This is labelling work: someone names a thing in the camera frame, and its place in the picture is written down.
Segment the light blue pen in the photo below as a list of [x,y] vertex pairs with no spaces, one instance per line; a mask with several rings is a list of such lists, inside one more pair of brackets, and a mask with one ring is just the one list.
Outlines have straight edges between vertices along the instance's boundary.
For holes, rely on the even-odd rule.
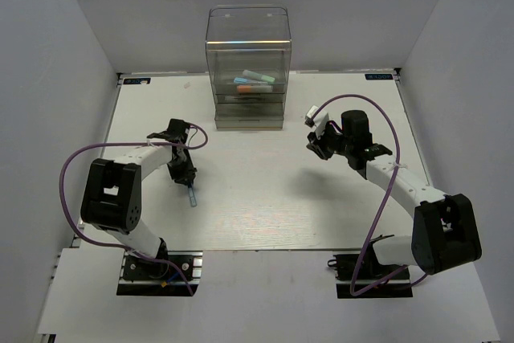
[[189,197],[189,201],[190,201],[190,206],[191,207],[196,207],[198,205],[198,201],[196,199],[196,194],[195,194],[195,191],[194,191],[194,185],[193,184],[189,184],[187,186],[187,190],[188,190],[188,197]]

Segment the orange highlighter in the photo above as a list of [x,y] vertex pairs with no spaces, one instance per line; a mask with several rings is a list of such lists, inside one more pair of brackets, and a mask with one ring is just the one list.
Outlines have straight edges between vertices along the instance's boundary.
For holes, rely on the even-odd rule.
[[239,84],[238,93],[271,93],[273,87],[269,84]]

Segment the blue highlighter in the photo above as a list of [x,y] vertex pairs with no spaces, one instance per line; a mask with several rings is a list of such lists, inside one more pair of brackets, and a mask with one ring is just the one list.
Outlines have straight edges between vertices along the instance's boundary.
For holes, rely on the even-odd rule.
[[239,84],[269,84],[269,83],[258,81],[258,80],[249,80],[249,79],[243,78],[243,77],[235,77],[234,84],[236,84],[238,86]]

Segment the green highlighter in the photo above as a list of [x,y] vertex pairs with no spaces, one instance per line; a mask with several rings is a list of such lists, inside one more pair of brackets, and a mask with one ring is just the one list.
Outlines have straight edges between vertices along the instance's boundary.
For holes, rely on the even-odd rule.
[[266,83],[274,83],[275,82],[275,77],[273,77],[273,76],[264,75],[262,73],[258,73],[258,72],[250,71],[250,70],[243,70],[243,77],[247,78],[249,80],[258,80],[258,81],[262,81],[262,82],[266,82]]

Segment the clear plastic drawer organizer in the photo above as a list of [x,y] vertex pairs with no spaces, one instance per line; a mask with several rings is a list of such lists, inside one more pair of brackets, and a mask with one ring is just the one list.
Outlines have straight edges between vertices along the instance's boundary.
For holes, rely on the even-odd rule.
[[216,6],[208,16],[206,62],[221,130],[284,126],[292,35],[283,6]]

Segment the purple pen refill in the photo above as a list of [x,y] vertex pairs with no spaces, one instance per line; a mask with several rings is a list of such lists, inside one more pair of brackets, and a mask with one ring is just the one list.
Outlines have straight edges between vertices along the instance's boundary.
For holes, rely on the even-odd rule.
[[266,98],[262,96],[224,96],[225,103],[262,103]]

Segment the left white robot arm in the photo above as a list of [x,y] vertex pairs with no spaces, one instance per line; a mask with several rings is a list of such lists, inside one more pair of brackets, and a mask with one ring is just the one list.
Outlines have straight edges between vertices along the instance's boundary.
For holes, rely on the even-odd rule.
[[166,130],[151,133],[149,141],[163,140],[166,145],[146,143],[114,159],[96,159],[90,166],[80,217],[83,222],[111,235],[128,253],[143,257],[142,268],[153,278],[169,270],[165,241],[155,235],[141,219],[142,183],[165,166],[171,181],[185,186],[195,204],[194,179],[197,169],[188,149],[193,125],[172,119]]

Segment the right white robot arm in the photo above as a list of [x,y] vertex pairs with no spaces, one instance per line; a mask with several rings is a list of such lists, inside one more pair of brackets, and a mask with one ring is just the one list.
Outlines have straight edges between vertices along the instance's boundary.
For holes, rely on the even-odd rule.
[[426,274],[434,275],[481,258],[470,199],[429,186],[400,165],[391,150],[373,142],[365,112],[343,112],[341,125],[336,126],[326,111],[312,106],[305,123],[312,128],[308,149],[325,161],[334,154],[345,157],[351,169],[389,191],[391,198],[413,219],[411,235],[386,236],[367,247],[362,266],[369,276],[382,277],[392,265],[418,266]]

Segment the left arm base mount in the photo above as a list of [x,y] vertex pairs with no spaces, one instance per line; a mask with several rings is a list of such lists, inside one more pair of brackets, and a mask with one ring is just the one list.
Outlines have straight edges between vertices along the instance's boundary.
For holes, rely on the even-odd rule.
[[122,259],[118,296],[190,297],[202,275],[202,251],[169,251],[167,263],[152,263],[127,252]]

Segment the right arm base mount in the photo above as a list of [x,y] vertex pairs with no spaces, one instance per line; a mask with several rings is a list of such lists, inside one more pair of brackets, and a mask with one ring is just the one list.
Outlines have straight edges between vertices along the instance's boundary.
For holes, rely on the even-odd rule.
[[[380,265],[373,251],[373,245],[378,240],[386,239],[387,237],[381,235],[370,241],[357,275],[355,284],[356,291],[363,289],[365,286],[374,283],[399,268],[398,265]],[[358,251],[335,254],[327,262],[327,267],[332,269],[335,273],[338,299],[399,299],[411,298],[413,296],[410,287],[410,273],[407,268],[392,279],[374,286],[364,294],[352,296],[350,293],[350,284],[358,256]]]

